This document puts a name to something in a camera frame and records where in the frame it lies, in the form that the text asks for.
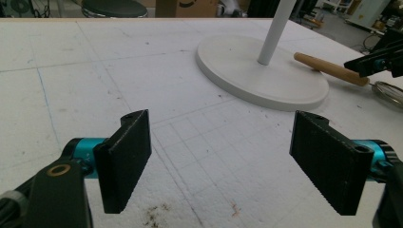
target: black stool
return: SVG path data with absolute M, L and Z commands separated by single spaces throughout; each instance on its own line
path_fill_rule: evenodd
M 85 17 L 146 17 L 147 9 L 132 0 L 84 0 Z

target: stand base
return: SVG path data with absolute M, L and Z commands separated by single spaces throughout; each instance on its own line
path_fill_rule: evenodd
M 320 72 L 300 65 L 277 47 L 269 66 L 258 63 L 261 40 L 224 35 L 200 42 L 197 63 L 213 83 L 255 105 L 282 111 L 310 110 L 326 98 L 329 85 Z

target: white table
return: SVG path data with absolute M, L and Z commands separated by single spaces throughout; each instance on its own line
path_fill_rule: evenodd
M 56 160 L 70 139 L 109 137 L 121 116 L 147 108 L 153 154 L 126 209 L 105 215 L 98 182 L 86 182 L 96 228 L 151 227 L 151 214 L 158 227 L 372 227 L 382 184 L 367 182 L 357 215 L 341 217 L 289 155 L 294 113 L 233 97 L 196 65 L 203 38 L 263 40 L 270 23 L 2 21 L 0 193 Z M 360 56 L 292 22 L 279 45 L 340 65 Z M 401 157 L 402 112 L 369 86 L 324 77 L 329 96 L 312 112 L 351 139 L 388 142 Z M 403 86 L 388 72 L 372 79 Z

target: wooden handle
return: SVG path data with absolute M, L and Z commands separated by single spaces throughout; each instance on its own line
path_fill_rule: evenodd
M 330 74 L 334 77 L 337 77 L 338 79 L 344 80 L 357 86 L 365 86 L 370 82 L 368 78 L 360 78 L 359 74 L 355 71 L 306 54 L 296 52 L 294 54 L 294 59 L 303 63 L 304 65 Z

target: white pole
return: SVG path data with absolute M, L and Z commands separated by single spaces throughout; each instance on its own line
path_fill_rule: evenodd
M 291 15 L 294 5 L 297 0 L 281 0 L 276 10 L 275 18 L 270 26 L 269 33 L 267 34 L 266 41 L 261 49 L 258 62 L 262 65 L 269 65 L 276 46 L 278 45 L 279 37 L 284 31 L 285 24 L 287 24 L 288 18 Z

